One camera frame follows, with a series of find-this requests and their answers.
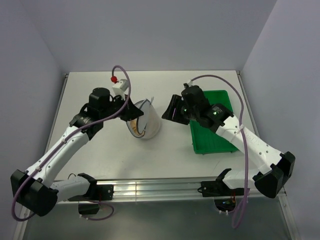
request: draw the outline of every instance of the white wall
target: white wall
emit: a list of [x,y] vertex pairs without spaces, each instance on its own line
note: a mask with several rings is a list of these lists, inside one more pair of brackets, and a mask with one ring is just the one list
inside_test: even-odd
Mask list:
[[0,1],[0,75],[0,239],[7,240],[17,224],[10,176],[44,153],[63,82],[18,0]]
[[241,70],[276,0],[21,0],[65,72]]
[[305,240],[320,238],[319,9],[278,0],[242,71],[261,137],[296,156],[286,190]]

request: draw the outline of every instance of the white tabletop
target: white tabletop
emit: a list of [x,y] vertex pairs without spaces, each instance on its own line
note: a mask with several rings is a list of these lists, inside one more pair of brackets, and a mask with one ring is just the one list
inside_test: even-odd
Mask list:
[[[161,116],[173,94],[180,95],[183,83],[203,75],[219,75],[228,80],[243,97],[236,71],[130,71],[128,72],[135,103],[154,97],[153,106]],[[117,72],[118,79],[124,78]],[[111,72],[71,72],[66,82],[50,147],[61,137],[69,122],[88,102],[94,88],[105,87],[112,92]],[[236,116],[240,101],[233,90],[215,78],[199,79],[195,83],[205,90],[227,90]],[[247,106],[243,124],[254,130]],[[215,177],[224,169],[244,169],[244,155],[234,153],[195,154],[190,126],[162,120],[159,133],[150,140],[133,137],[119,118],[104,123],[95,137],[82,147],[57,175],[64,180],[70,173],[86,173],[96,179],[152,179]]]

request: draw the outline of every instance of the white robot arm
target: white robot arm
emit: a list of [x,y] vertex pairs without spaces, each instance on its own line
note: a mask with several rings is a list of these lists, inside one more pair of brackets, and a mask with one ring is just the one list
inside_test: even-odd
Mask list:
[[[95,88],[88,103],[74,116],[52,148],[26,171],[16,170],[11,175],[12,192],[18,203],[35,214],[44,216],[60,201],[74,196],[92,199],[100,194],[97,192],[97,181],[85,173],[68,180],[54,180],[70,158],[103,128],[104,123],[100,120],[123,108],[127,98],[124,92],[127,88],[126,80],[115,82],[115,97],[111,97],[106,88]],[[143,112],[128,99],[127,105],[117,117],[123,121],[131,121],[142,115]]]
[[[248,188],[257,188],[265,196],[275,198],[292,175],[295,156],[269,146],[248,128],[239,125],[238,118],[224,105],[211,105],[197,85],[184,86],[181,96],[172,96],[162,118],[185,125],[189,124],[190,120],[197,121],[202,127],[228,140],[244,153],[244,140],[240,134],[243,130],[248,158],[256,166],[256,169],[249,170]],[[245,171],[225,169],[213,184],[207,184],[208,186],[202,185],[198,190],[204,197],[230,196],[233,193],[243,195]]]

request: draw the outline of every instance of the green plastic basket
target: green plastic basket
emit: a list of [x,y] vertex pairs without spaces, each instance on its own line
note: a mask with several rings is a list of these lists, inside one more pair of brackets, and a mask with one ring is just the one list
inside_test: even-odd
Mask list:
[[[223,104],[232,111],[226,90],[203,91],[210,104]],[[193,150],[196,154],[212,154],[235,152],[238,149],[224,138],[218,136],[196,121],[190,121]]]

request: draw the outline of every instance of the black bracket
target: black bracket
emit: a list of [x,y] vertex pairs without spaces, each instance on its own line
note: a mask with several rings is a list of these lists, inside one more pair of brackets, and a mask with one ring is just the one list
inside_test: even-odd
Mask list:
[[201,187],[198,188],[198,192],[202,194],[202,197],[226,197],[226,196],[243,196],[244,188],[230,189],[224,182],[225,175],[231,170],[227,168],[220,173],[220,175],[214,181],[202,181]]
[[95,215],[99,212],[100,205],[98,203],[79,203],[78,212],[81,215]]
[[68,199],[70,202],[78,202],[85,200],[93,201],[110,201],[114,196],[114,186],[112,184],[96,185],[92,196],[73,196]]
[[256,189],[271,199],[277,196],[291,177],[296,161],[296,157],[289,151],[281,153],[280,156],[281,160],[277,165],[271,164],[271,171],[266,174],[258,172],[258,174],[253,177]]

